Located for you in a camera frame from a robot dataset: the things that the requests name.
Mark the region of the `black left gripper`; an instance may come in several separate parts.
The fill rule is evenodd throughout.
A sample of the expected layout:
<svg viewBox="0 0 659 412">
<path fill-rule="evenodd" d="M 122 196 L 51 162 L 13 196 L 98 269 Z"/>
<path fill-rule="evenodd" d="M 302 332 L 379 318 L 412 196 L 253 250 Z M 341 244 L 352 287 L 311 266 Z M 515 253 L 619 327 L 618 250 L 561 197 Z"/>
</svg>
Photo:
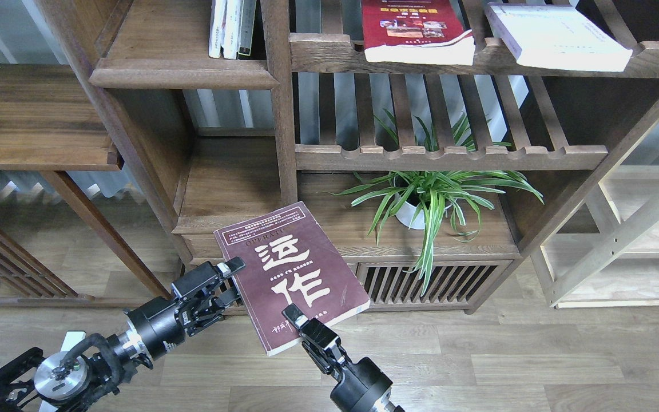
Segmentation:
<svg viewBox="0 0 659 412">
<path fill-rule="evenodd" d="M 240 299 L 240 292 L 236 288 L 220 295 L 212 292 L 243 268 L 245 262 L 239 256 L 217 266 L 200 264 L 172 283 L 175 300 L 157 297 L 127 311 L 129 328 L 118 335 L 118 357 L 125 360 L 143 354 L 156 360 L 183 344 L 186 336 L 222 321 L 223 312 Z"/>
</svg>

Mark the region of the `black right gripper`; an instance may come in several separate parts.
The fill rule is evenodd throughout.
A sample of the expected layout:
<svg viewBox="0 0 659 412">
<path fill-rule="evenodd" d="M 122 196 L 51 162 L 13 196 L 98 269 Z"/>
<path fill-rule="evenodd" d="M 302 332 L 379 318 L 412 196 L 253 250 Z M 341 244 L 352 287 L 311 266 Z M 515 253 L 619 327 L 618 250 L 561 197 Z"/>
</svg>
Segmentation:
<svg viewBox="0 0 659 412">
<path fill-rule="evenodd" d="M 301 338 L 309 357 L 322 373 L 331 375 L 338 383 L 330 399 L 342 411 L 403 411 L 400 405 L 391 402 L 392 380 L 370 360 L 362 358 L 351 362 L 341 347 L 341 340 L 320 320 L 309 318 L 291 303 L 281 312 L 292 324 Z"/>
</svg>

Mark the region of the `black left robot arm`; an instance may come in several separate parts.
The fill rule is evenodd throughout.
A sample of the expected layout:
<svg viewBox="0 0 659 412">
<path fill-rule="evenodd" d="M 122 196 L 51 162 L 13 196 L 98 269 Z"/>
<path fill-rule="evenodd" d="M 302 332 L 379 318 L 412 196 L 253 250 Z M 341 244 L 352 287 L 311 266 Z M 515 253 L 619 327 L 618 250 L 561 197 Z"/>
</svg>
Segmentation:
<svg viewBox="0 0 659 412">
<path fill-rule="evenodd" d="M 245 267 L 239 257 L 204 263 L 172 284 L 173 297 L 156 297 L 126 311 L 128 329 L 104 337 L 91 334 L 70 350 L 44 357 L 33 347 L 0 368 L 0 411 L 21 411 L 29 394 L 58 411 L 85 411 L 102 397 L 117 394 L 139 365 L 158 358 L 206 327 L 221 321 L 240 294 L 220 285 Z"/>
</svg>

